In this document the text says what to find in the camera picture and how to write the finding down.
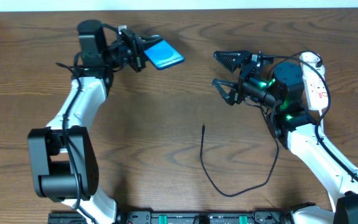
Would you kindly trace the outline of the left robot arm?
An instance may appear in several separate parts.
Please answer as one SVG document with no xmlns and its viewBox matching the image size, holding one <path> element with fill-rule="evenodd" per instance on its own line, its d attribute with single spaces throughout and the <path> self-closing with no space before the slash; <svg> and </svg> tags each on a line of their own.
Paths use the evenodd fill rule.
<svg viewBox="0 0 358 224">
<path fill-rule="evenodd" d="M 99 187 L 99 167 L 89 130 L 106 101 L 114 74 L 126 66 L 145 68 L 146 51 L 163 42 L 159 35 L 138 35 L 99 20 L 77 26 L 80 51 L 71 73 L 71 90 L 46 127 L 31 129 L 27 141 L 32 181 L 41 198 L 68 205 L 86 223 L 116 223 L 117 203 Z"/>
</svg>

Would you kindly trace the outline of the blue smartphone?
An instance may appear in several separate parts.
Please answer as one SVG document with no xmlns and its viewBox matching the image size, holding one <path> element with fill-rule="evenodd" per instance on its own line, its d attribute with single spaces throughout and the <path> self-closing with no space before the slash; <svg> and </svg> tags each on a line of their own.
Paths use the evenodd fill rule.
<svg viewBox="0 0 358 224">
<path fill-rule="evenodd" d="M 167 41 L 163 40 L 145 51 L 146 56 L 158 70 L 164 70 L 184 62 L 185 58 Z"/>
</svg>

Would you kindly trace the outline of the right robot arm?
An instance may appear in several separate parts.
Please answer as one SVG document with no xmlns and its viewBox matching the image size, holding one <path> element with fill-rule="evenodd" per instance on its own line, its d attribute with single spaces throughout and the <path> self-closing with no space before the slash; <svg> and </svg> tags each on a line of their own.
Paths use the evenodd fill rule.
<svg viewBox="0 0 358 224">
<path fill-rule="evenodd" d="M 239 72 L 235 82 L 213 80 L 222 99 L 258 108 L 276 145 L 300 158 L 329 195 L 330 210 L 303 203 L 267 218 L 273 223 L 358 223 L 358 167 L 324 133 L 331 94 L 321 56 L 311 50 L 291 56 L 247 50 L 213 56 L 230 72 Z"/>
</svg>

